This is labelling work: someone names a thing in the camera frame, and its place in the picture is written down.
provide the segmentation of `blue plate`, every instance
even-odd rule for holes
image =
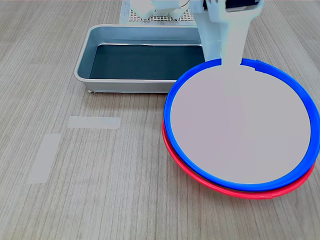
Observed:
[[[295,81],[291,76],[287,75],[283,71],[275,68],[274,66],[271,66],[259,60],[243,58],[241,65],[252,67],[258,72],[269,74],[285,82],[298,94],[298,96],[301,98],[307,110],[309,120],[310,120],[310,129],[311,129],[310,142],[309,142],[309,146],[306,151],[306,154],[302,159],[302,161],[299,163],[299,165],[288,174],[273,181],[269,181],[265,183],[257,183],[257,184],[235,183],[235,182],[230,182],[230,181],[226,181],[218,177],[215,177],[207,173],[203,169],[199,168],[184,154],[184,152],[178,145],[177,141],[175,140],[172,126],[171,126],[171,108],[177,92],[179,91],[181,86],[195,74],[205,69],[219,66],[221,65],[221,63],[222,63],[221,59],[215,59],[215,60],[207,61],[195,66],[194,68],[188,70],[184,75],[182,75],[170,90],[164,106],[164,125],[165,125],[168,139],[171,142],[172,147],[174,148],[176,153],[180,156],[180,158],[193,171],[195,171],[197,174],[204,177],[205,179],[211,182],[214,182],[216,184],[219,184],[221,186],[224,186],[226,188],[239,190],[239,191],[247,191],[247,192],[262,192],[262,191],[270,191],[270,190],[282,188],[298,180],[311,168],[311,166],[315,163],[317,156],[319,154],[319,150],[320,150],[319,112],[317,110],[315,103],[309,96],[309,94],[297,81]]]

